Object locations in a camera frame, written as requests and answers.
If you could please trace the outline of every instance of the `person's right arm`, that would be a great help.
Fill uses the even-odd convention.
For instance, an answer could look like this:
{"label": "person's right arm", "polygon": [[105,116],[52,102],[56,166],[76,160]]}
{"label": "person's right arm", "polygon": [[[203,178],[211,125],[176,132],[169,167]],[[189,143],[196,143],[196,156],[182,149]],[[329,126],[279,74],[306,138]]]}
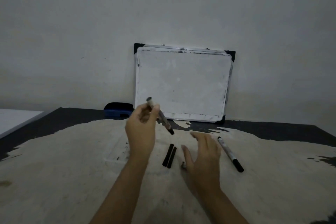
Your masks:
{"label": "person's right arm", "polygon": [[189,149],[182,146],[187,172],[199,198],[217,224],[248,224],[219,184],[221,149],[209,134],[191,132],[198,141],[198,155],[194,162]]}

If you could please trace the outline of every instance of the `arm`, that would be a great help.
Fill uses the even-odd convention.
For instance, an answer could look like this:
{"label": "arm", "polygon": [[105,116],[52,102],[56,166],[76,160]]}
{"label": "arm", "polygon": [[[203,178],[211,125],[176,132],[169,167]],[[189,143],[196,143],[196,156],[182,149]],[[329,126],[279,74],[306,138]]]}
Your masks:
{"label": "arm", "polygon": [[221,149],[209,134],[191,132],[198,141],[198,155],[194,162],[186,146],[182,146],[191,177],[202,203],[217,224],[248,224],[245,218],[222,192],[219,184]]}
{"label": "arm", "polygon": [[150,112],[147,104],[138,106],[129,117],[125,130],[130,157],[90,224],[131,223],[142,178],[155,143],[155,124],[160,108]]}

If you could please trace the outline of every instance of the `small whiteboard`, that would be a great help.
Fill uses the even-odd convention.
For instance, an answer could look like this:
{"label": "small whiteboard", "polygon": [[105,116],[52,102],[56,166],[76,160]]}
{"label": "small whiteboard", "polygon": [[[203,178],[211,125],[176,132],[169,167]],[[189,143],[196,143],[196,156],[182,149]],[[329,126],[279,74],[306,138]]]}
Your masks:
{"label": "small whiteboard", "polygon": [[157,45],[134,52],[135,107],[152,97],[167,119],[223,119],[235,52]]}

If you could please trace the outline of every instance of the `gray wall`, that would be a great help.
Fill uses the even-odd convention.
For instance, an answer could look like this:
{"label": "gray wall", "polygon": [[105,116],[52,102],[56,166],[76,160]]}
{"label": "gray wall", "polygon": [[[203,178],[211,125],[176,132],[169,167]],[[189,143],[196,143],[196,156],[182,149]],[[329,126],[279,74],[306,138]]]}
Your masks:
{"label": "gray wall", "polygon": [[235,50],[227,117],[336,134],[335,0],[0,0],[0,107],[133,102],[133,43]]}

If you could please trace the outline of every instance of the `person's left hand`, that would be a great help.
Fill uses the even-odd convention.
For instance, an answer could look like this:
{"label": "person's left hand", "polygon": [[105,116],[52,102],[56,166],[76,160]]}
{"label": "person's left hand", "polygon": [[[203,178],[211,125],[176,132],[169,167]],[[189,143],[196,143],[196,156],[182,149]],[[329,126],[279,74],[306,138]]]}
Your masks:
{"label": "person's left hand", "polygon": [[132,112],[125,126],[130,159],[148,161],[155,144],[155,124],[159,111],[159,105],[151,110],[148,104],[142,104]]}

